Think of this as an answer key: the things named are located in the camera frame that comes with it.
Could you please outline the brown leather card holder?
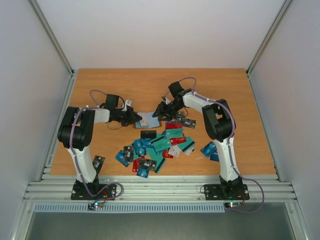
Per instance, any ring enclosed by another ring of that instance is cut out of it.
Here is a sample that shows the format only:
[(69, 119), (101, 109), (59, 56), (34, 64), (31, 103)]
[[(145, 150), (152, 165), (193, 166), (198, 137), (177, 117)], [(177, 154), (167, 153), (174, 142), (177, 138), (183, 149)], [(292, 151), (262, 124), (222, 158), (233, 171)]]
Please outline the brown leather card holder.
[(150, 112), (138, 112), (137, 114), (142, 117), (142, 120), (139, 120), (135, 123), (135, 128), (137, 129), (153, 129), (159, 128), (162, 126), (161, 122), (157, 117), (153, 117), (154, 111)]

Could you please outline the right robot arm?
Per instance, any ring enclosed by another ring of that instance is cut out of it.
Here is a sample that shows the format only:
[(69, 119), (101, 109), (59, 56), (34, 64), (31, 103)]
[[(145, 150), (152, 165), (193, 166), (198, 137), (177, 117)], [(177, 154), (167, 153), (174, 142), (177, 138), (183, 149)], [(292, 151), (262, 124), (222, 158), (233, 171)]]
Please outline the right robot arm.
[(202, 113), (206, 133), (213, 140), (219, 158), (220, 184), (217, 192), (224, 200), (230, 200), (238, 194), (243, 180), (235, 160), (236, 124), (227, 101), (210, 99), (193, 89), (184, 89), (178, 81), (169, 85), (168, 92), (173, 100), (163, 96), (153, 116), (160, 121), (170, 121), (176, 118), (178, 111), (184, 107)]

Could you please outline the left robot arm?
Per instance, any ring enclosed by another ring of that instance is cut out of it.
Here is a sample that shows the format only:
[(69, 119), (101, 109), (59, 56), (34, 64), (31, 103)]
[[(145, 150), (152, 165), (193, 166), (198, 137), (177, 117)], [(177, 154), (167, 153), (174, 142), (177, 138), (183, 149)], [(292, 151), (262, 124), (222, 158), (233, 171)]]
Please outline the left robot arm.
[(90, 153), (95, 124), (118, 122), (126, 127), (142, 120), (131, 107), (130, 100), (123, 100), (122, 106), (118, 107), (119, 100), (123, 98), (107, 94), (105, 102), (94, 107), (67, 107), (57, 132), (58, 141), (71, 155), (76, 169), (75, 193), (83, 192), (89, 199), (96, 199), (104, 189)]

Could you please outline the white red-print card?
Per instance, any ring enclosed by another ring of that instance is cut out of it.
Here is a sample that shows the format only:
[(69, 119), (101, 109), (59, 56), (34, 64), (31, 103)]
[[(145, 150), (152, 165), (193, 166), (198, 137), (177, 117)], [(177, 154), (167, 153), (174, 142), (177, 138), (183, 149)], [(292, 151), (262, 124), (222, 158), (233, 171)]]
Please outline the white red-print card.
[(140, 125), (142, 126), (142, 127), (148, 127), (149, 126), (149, 119), (148, 118), (143, 118), (142, 120), (140, 120), (139, 121), (140, 122)]

